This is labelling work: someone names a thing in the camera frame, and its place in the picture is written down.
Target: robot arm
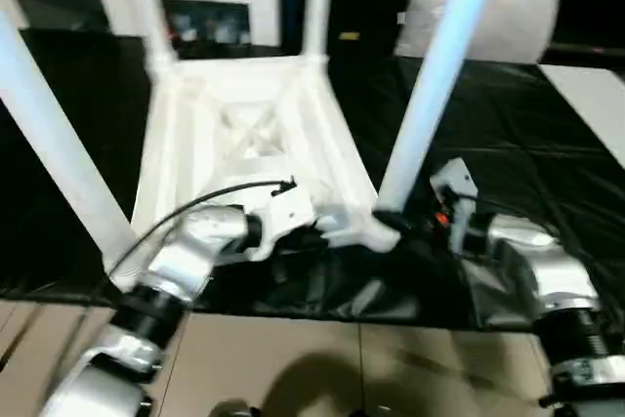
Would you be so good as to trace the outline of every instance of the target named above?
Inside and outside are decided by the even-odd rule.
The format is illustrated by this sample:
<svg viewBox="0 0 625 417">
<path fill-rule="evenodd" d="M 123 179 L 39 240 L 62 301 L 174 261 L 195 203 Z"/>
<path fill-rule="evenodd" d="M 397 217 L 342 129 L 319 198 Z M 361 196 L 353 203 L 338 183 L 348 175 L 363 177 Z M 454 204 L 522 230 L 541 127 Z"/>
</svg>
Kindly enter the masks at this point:
<svg viewBox="0 0 625 417">
<path fill-rule="evenodd" d="M 126 293 L 99 337 L 49 397 L 42 417 L 147 417 L 150 383 L 188 307 L 221 263 L 265 259 L 275 242 L 314 223 L 308 195 L 289 188 L 252 215 L 204 205 L 165 236 L 146 271 Z"/>
<path fill-rule="evenodd" d="M 601 300 L 584 265 L 528 219 L 475 213 L 477 190 L 464 199 L 459 195 L 458 186 L 469 180 L 462 176 L 464 163 L 449 171 L 453 165 L 441 172 L 444 181 L 433 178 L 439 209 L 450 220 L 444 228 L 447 246 L 514 270 L 518 295 L 550 363 L 552 392 L 540 405 L 566 417 L 625 415 L 625 355 L 613 354 L 606 344 L 598 320 Z"/>
</svg>

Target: black plastic sheet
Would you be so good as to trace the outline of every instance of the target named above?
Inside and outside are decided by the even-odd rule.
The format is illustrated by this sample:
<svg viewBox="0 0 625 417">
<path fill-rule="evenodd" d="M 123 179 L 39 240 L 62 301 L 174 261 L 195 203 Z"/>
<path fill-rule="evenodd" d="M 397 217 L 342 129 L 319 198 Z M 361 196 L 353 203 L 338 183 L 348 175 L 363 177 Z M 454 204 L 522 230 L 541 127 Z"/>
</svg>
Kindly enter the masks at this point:
<svg viewBox="0 0 625 417">
<path fill-rule="evenodd" d="M 138 40 L 84 45 L 31 40 L 35 59 L 127 215 L 137 184 L 149 87 Z M 382 180 L 420 63 L 330 61 L 329 75 L 372 181 Z M 2 111 L 5 233 L 0 295 L 84 304 L 104 278 L 99 252 Z M 622 330 L 625 172 L 535 66 L 466 63 L 425 170 L 461 156 L 480 195 L 557 227 L 600 286 L 611 332 Z M 427 206 L 419 181 L 406 213 Z M 363 247 L 275 256 L 218 268 L 202 312 L 528 330 L 506 261 L 457 260 L 428 240 L 390 254 Z M 98 299 L 116 298 L 111 286 Z"/>
</svg>

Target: white pillow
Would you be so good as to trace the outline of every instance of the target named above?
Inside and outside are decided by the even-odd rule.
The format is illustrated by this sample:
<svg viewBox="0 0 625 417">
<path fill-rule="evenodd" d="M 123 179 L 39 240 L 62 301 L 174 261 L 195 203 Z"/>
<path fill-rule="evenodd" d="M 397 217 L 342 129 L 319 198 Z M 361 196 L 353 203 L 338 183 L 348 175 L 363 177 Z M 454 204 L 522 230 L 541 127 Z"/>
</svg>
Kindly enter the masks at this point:
<svg viewBox="0 0 625 417">
<path fill-rule="evenodd" d="M 447 0 L 410 0 L 396 54 L 422 58 Z M 536 63 L 549 45 L 560 0 L 486 0 L 467 59 Z"/>
</svg>

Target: wire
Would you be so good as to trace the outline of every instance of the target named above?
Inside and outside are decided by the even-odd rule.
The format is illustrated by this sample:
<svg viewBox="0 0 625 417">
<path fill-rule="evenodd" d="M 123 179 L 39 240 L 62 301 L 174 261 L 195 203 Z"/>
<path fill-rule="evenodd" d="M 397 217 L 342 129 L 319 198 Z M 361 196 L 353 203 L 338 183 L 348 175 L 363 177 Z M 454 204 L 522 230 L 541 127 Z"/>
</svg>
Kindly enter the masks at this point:
<svg viewBox="0 0 625 417">
<path fill-rule="evenodd" d="M 76 337 L 78 335 L 78 332 L 80 332 L 80 329 L 82 328 L 82 325 L 85 322 L 85 319 L 87 318 L 87 316 L 91 312 L 91 308 L 93 307 L 93 304 L 95 303 L 96 299 L 102 294 L 102 292 L 104 291 L 104 289 L 108 285 L 108 279 L 114 273 L 116 273 L 117 270 L 123 265 L 123 263 L 130 257 L 130 255 L 133 254 L 137 250 L 137 248 L 139 248 L 139 246 L 141 246 L 158 229 L 160 229 L 166 223 L 172 221 L 173 219 L 183 215 L 185 212 L 189 211 L 190 209 L 195 208 L 197 205 L 201 204 L 202 202 L 206 202 L 208 200 L 214 199 L 215 197 L 219 197 L 219 196 L 222 196 L 222 195 L 230 194 L 231 192 L 237 192 L 237 191 L 245 190 L 245 189 L 249 189 L 249 188 L 259 188 L 259 187 L 263 187 L 263 186 L 280 186 L 280 187 L 288 186 L 288 187 L 291 187 L 293 185 L 294 185 L 293 182 L 286 182 L 286 181 L 259 181 L 259 182 L 255 182 L 255 183 L 245 183 L 243 185 L 236 185 L 236 186 L 231 186 L 229 188 L 223 188 L 223 189 L 215 190 L 213 192 L 209 192 L 207 194 L 204 194 L 204 195 L 201 195 L 199 197 L 196 197 L 193 200 L 187 202 L 186 204 L 181 205 L 180 207 L 178 207 L 177 209 L 173 210 L 172 212 L 167 214 L 165 217 L 160 219 L 148 231 L 146 231 L 142 236 L 140 236 L 137 239 L 137 241 L 135 241 L 117 259 L 117 261 L 115 261 L 115 263 L 113 264 L 112 268 L 110 269 L 109 272 L 107 272 L 107 275 L 104 276 L 102 281 L 99 282 L 99 284 L 96 285 L 96 287 L 94 287 L 94 290 L 92 291 L 91 295 L 89 296 L 89 301 L 87 303 L 87 306 L 85 306 L 83 308 L 82 314 L 80 315 L 80 317 L 78 317 L 76 319 L 76 321 L 75 321 L 75 323 L 74 323 L 74 325 L 73 325 L 73 327 L 71 329 L 71 332 L 69 334 L 69 337 L 65 341 L 63 349 L 62 349 L 61 353 L 59 354 L 59 356 L 58 356 L 58 358 L 57 358 L 57 360 L 55 362 L 55 365 L 52 368 L 52 375 L 51 375 L 50 379 L 48 380 L 48 384 L 46 386 L 46 391 L 45 391 L 45 393 L 43 395 L 44 399 L 47 399 L 48 396 L 50 396 L 52 394 L 53 388 L 59 383 L 59 380 L 58 380 L 59 373 L 58 372 L 61 369 L 61 366 L 63 365 L 63 362 L 65 361 L 65 357 L 69 353 L 69 350 L 71 349 L 71 347 L 74 345 L 75 339 L 76 339 Z"/>
<path fill-rule="evenodd" d="M 556 229 L 556 227 L 554 227 L 551 224 L 546 224 L 544 222 L 536 222 L 536 220 L 534 220 L 534 218 L 532 218 L 531 215 L 522 211 L 518 207 L 515 207 L 514 205 L 509 205 L 504 202 L 499 202 L 498 200 L 490 199 L 488 197 L 481 197 L 479 195 L 459 194 L 459 193 L 456 193 L 454 195 L 457 196 L 459 199 L 473 200 L 475 203 L 490 205 L 491 207 L 497 207 L 499 209 L 510 212 L 511 215 L 529 219 L 532 223 L 541 227 L 544 231 L 546 231 L 552 237 L 560 238 L 560 234 L 558 233 L 558 229 Z"/>
</svg>

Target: beige floor tile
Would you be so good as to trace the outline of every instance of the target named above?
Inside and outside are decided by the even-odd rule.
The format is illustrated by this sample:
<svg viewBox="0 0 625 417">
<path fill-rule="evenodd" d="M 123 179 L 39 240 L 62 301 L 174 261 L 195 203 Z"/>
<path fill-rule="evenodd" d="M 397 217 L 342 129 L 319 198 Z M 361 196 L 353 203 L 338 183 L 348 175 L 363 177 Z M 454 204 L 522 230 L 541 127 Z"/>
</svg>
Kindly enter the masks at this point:
<svg viewBox="0 0 625 417">
<path fill-rule="evenodd" d="M 355 324 L 194 314 L 160 417 L 206 417 L 242 399 L 263 417 L 346 417 L 361 407 Z"/>
<path fill-rule="evenodd" d="M 0 354 L 3 354 L 30 321 L 27 332 L 19 341 L 7 366 L 0 373 L 2 417 L 30 417 L 37 410 L 65 340 L 82 312 L 79 307 L 46 306 L 39 310 L 37 308 L 35 304 L 18 304 L 7 325 L 0 331 Z M 63 369 L 73 364 L 78 354 L 91 343 L 110 316 L 111 311 L 108 309 L 91 311 L 73 347 L 66 355 Z M 147 388 L 156 401 L 155 414 L 165 393 L 173 361 L 172 357 L 168 358 L 155 383 Z"/>
<path fill-rule="evenodd" d="M 546 392 L 529 336 L 362 325 L 366 409 L 392 416 L 537 417 Z"/>
<path fill-rule="evenodd" d="M 5 302 L 0 300 L 0 332 L 11 317 L 16 304 L 14 302 Z"/>
<path fill-rule="evenodd" d="M 547 361 L 547 357 L 543 353 L 542 346 L 540 345 L 540 341 L 537 336 L 530 335 L 529 341 L 531 342 L 532 348 L 534 349 L 534 355 L 536 356 L 536 360 L 538 361 L 538 367 L 540 368 L 542 374 L 545 376 L 547 380 L 549 376 L 549 363 Z"/>
</svg>

